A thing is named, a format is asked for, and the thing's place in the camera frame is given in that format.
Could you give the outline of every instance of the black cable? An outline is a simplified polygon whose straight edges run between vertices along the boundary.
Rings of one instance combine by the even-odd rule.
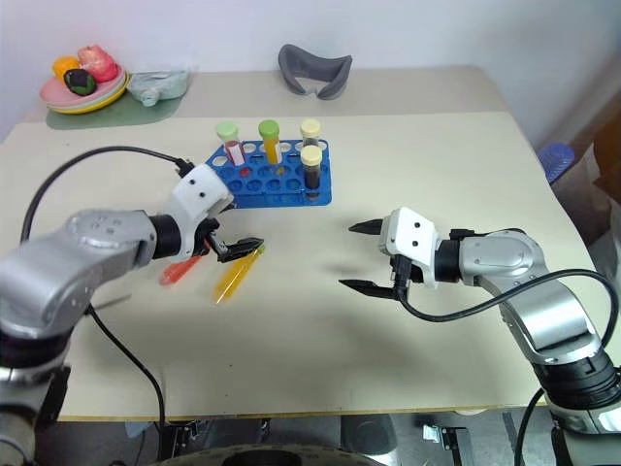
[[[143,430],[143,434],[140,436],[140,444],[138,445],[138,452],[136,453],[136,459],[134,460],[134,466],[138,466],[140,457],[143,454],[143,449],[145,448],[146,439],[147,439],[147,431]]]
[[[535,406],[539,399],[543,396],[543,388],[540,388],[535,392],[531,401],[528,402],[528,406],[524,411],[524,416],[522,417],[522,421],[520,422],[520,428],[517,431],[517,439],[515,440],[515,451],[513,452],[513,465],[514,466],[522,466],[522,449],[524,447],[524,438],[526,435],[526,427],[528,426],[528,421],[531,420],[531,414],[535,410]]]
[[[182,177],[184,177],[185,174],[194,167],[194,164],[192,164],[191,162],[185,161],[182,158],[175,158],[175,157],[172,157],[171,155],[166,155],[165,153],[156,152],[155,150],[135,148],[133,146],[106,146],[104,148],[88,150],[84,153],[81,153],[77,157],[74,157],[71,160],[63,163],[60,167],[54,170],[51,175],[49,175],[46,178],[46,180],[41,184],[41,186],[39,186],[39,189],[37,189],[37,192],[32,198],[32,201],[30,201],[30,205],[28,206],[28,210],[26,211],[26,215],[24,216],[23,224],[21,225],[21,236],[19,238],[19,241],[23,243],[30,237],[30,229],[32,227],[32,220],[35,216],[35,212],[37,212],[39,203],[41,203],[41,200],[43,199],[43,196],[48,190],[48,188],[51,186],[52,183],[54,183],[54,181],[58,177],[60,177],[60,175],[65,173],[68,169],[70,169],[77,163],[82,162],[83,160],[89,157],[92,157],[93,155],[97,155],[98,153],[118,152],[118,151],[139,152],[145,155],[150,155],[152,157],[157,157],[157,158],[161,158],[162,160],[173,162],[179,167],[180,175]]]
[[[49,175],[43,181],[43,183],[39,186],[39,188],[37,189],[37,192],[35,192],[35,195],[30,201],[30,205],[28,206],[28,209],[24,216],[23,224],[21,225],[21,235],[19,237],[20,242],[23,243],[24,241],[27,241],[29,239],[30,230],[32,228],[32,221],[37,212],[39,204],[41,203],[41,200],[43,199],[43,196],[48,191],[49,187],[58,179],[58,177],[60,177],[63,173],[65,173],[67,170],[69,170],[71,167],[73,167],[77,163],[82,162],[83,160],[89,157],[92,157],[93,155],[97,155],[99,153],[106,153],[106,152],[116,152],[116,151],[138,152],[138,153],[143,153],[145,155],[150,155],[152,157],[160,158],[162,160],[173,162],[179,168],[179,174],[181,177],[184,177],[190,170],[192,170],[192,168],[194,168],[194,164],[192,162],[183,160],[182,158],[175,158],[175,157],[172,157],[171,155],[157,152],[155,150],[136,148],[133,146],[105,146],[103,148],[97,148],[97,149],[83,152],[80,155],[72,158],[71,160],[63,163],[60,167],[54,170],[52,174]],[[159,386],[159,383],[157,382],[155,377],[152,375],[152,373],[149,372],[148,369],[143,365],[143,363],[134,354],[132,354],[132,352],[129,349],[127,349],[123,343],[121,343],[121,341],[106,327],[106,325],[104,325],[104,322],[102,322],[101,319],[97,316],[97,314],[95,313],[91,305],[89,305],[87,313],[92,315],[93,319],[95,320],[95,323],[97,323],[97,325],[102,330],[102,332],[104,332],[104,334],[116,345],[116,347],[119,350],[121,350],[123,354],[125,354],[129,358],[129,360],[132,361],[134,365],[138,367],[138,369],[140,369],[141,372],[143,372],[143,374],[145,374],[145,376],[147,376],[147,378],[153,385],[153,388],[155,389],[155,394],[157,395],[157,404],[159,408],[159,425],[160,425],[159,445],[157,447],[157,459],[158,460],[163,459],[161,457],[162,450],[163,450],[163,436],[164,436],[164,429],[162,427],[164,426],[166,413],[165,413],[165,408],[164,408],[164,397],[162,396],[162,390]]]
[[[546,275],[542,275],[541,277],[537,277],[536,279],[532,279],[529,282],[522,283],[521,285],[512,288],[509,291],[506,291],[498,296],[493,297],[490,300],[487,300],[483,303],[477,304],[476,306],[472,306],[471,308],[465,309],[463,311],[459,311],[452,314],[447,314],[444,316],[432,316],[429,314],[423,314],[420,311],[417,311],[409,302],[407,298],[407,289],[401,288],[397,290],[397,297],[399,302],[406,308],[406,310],[412,314],[413,316],[417,316],[418,318],[422,318],[423,320],[427,320],[429,322],[449,322],[451,320],[457,320],[458,318],[464,318],[468,316],[473,316],[475,314],[481,313],[493,306],[504,303],[506,300],[523,293],[524,291],[534,288],[535,286],[539,286],[540,284],[550,282],[552,280],[561,279],[563,277],[589,277],[591,279],[597,280],[600,282],[605,290],[608,292],[608,296],[610,298],[610,317],[608,318],[608,324],[606,326],[606,330],[604,336],[602,337],[603,345],[607,345],[612,338],[612,333],[614,332],[614,328],[617,323],[617,319],[619,316],[619,297],[617,296],[617,292],[614,289],[614,286],[608,281],[608,279],[602,274],[598,274],[592,270],[587,269],[565,269],[559,270],[556,272],[551,272]]]
[[[165,423],[164,396],[162,395],[162,389],[160,388],[159,383],[157,382],[153,374],[147,369],[147,367],[145,367],[145,365],[142,362],[140,362],[140,360],[129,349],[125,347],[123,343],[121,343],[121,341],[114,335],[114,333],[110,331],[110,329],[104,324],[101,318],[97,316],[97,313],[95,312],[92,306],[89,306],[87,313],[93,317],[93,320],[95,321],[97,326],[101,329],[101,331],[104,332],[104,334],[116,345],[116,347],[123,354],[125,354],[125,356],[127,356],[127,358],[130,361],[132,361],[134,365],[138,367],[138,369],[140,369],[140,371],[143,374],[145,374],[148,381],[151,382],[151,384],[153,385],[153,389],[155,390],[155,394],[157,395],[157,406],[159,409],[159,421],[158,421],[158,424],[159,424],[158,444],[159,445],[157,446],[157,460],[161,461],[162,459],[164,459],[162,457],[162,453],[164,449],[164,423]]]

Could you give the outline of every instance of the green test tube cap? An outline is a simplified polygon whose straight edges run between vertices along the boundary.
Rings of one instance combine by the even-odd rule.
[[[275,139],[279,132],[278,123],[272,119],[264,119],[259,123],[259,134],[263,139]]]
[[[235,141],[238,139],[239,129],[232,121],[222,121],[215,127],[215,132],[223,141]]]

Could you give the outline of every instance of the yellow plate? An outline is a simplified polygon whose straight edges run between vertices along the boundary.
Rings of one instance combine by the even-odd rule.
[[[118,91],[115,92],[110,97],[108,97],[107,99],[102,100],[101,102],[98,102],[95,105],[91,105],[90,107],[84,107],[83,109],[77,109],[77,110],[61,110],[61,109],[52,108],[52,107],[48,107],[48,108],[52,110],[53,112],[57,112],[58,114],[64,114],[64,115],[79,115],[79,114],[87,114],[89,112],[94,112],[95,110],[99,110],[103,107],[106,107],[107,105],[110,105],[114,101],[118,100],[118,98],[121,95],[123,95],[123,92],[125,92],[125,88],[127,87],[128,84],[129,84],[129,74],[125,73],[125,83],[123,83],[123,85],[118,89]]]

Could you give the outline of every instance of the green placemat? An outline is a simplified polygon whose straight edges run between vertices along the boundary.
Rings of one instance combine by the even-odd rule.
[[[161,100],[153,107],[145,107],[125,92],[108,107],[81,115],[62,115],[48,110],[46,123],[51,129],[91,129],[111,126],[149,124],[170,117],[179,107],[181,99]]]

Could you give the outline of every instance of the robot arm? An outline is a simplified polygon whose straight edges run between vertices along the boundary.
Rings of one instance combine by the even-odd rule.
[[[369,296],[401,301],[411,313],[431,321],[456,316],[419,313],[408,303],[409,281],[435,287],[440,281],[461,280],[499,296],[548,274],[540,246],[517,229],[487,234],[452,230],[448,240],[439,241],[433,222],[401,208],[384,220],[359,223],[350,230],[379,235],[379,250],[391,257],[394,284],[342,283]],[[569,444],[593,445],[584,437],[621,433],[621,377],[575,295],[558,280],[546,281],[509,297],[500,308],[535,370],[556,423],[571,432],[566,436]],[[621,436],[614,436],[610,444],[616,446],[611,457],[618,460]]]
[[[164,212],[83,211],[0,260],[0,463],[32,459],[33,427],[58,416],[69,377],[63,362],[73,328],[101,284],[152,259],[186,258],[211,246],[226,262],[263,240],[228,246],[214,218],[233,196],[207,165],[193,168]]]

